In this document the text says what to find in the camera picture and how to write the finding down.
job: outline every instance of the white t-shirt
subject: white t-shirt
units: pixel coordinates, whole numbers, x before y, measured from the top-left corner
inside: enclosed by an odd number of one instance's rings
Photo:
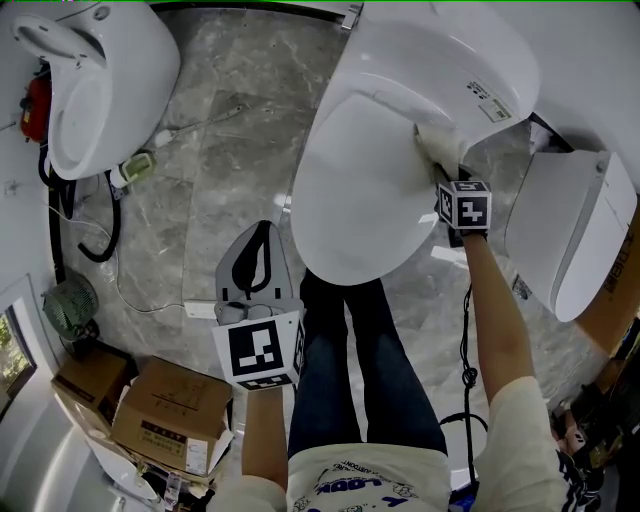
[[[474,512],[573,508],[538,382],[524,377],[495,396],[484,451],[475,461]],[[312,448],[289,461],[289,490],[257,477],[222,485],[216,512],[445,512],[451,493],[446,456],[383,444]]]

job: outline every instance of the cardboard box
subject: cardboard box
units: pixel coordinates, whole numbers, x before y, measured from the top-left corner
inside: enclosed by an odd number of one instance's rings
[[[111,438],[153,461],[206,476],[230,399],[226,382],[153,358],[122,399]]]
[[[194,475],[193,473],[187,473],[186,471],[181,471],[174,467],[167,466],[166,464],[162,464],[157,460],[150,459],[149,457],[145,457],[144,455],[134,452],[132,450],[128,452],[128,456],[131,458],[132,462],[138,467],[147,466],[146,470],[148,470],[148,468],[150,467],[160,468],[162,471],[165,471],[167,473],[171,472],[171,473],[176,473],[180,475],[183,480],[186,480],[195,484],[202,484],[206,487],[210,487],[214,489],[215,488],[214,480],[223,467],[224,459],[222,459],[222,456],[224,455],[226,449],[231,443],[231,440],[233,439],[233,434],[231,433],[231,431],[226,430],[225,434],[223,434],[221,438],[218,440],[218,442],[216,443],[215,452],[209,464],[209,473],[204,476]]]
[[[66,361],[51,385],[83,430],[87,424],[109,434],[122,388],[134,375],[130,359],[97,346]]]
[[[576,322],[602,350],[613,355],[636,317],[639,306],[640,208],[637,208],[604,284]]]

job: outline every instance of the fan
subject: fan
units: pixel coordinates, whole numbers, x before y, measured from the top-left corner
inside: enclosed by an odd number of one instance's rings
[[[98,312],[98,296],[84,276],[69,269],[66,275],[65,281],[42,294],[42,309],[62,338],[75,341]]]

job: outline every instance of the window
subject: window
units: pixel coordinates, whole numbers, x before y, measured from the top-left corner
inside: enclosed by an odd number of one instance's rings
[[[13,307],[0,312],[0,416],[35,373]]]

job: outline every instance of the forearm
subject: forearm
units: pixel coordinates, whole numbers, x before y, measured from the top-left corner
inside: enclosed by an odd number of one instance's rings
[[[249,393],[242,474],[266,478],[287,490],[288,459],[282,388]]]
[[[463,240],[473,285],[480,370],[491,402],[509,382],[533,375],[529,335],[485,239],[469,235]]]

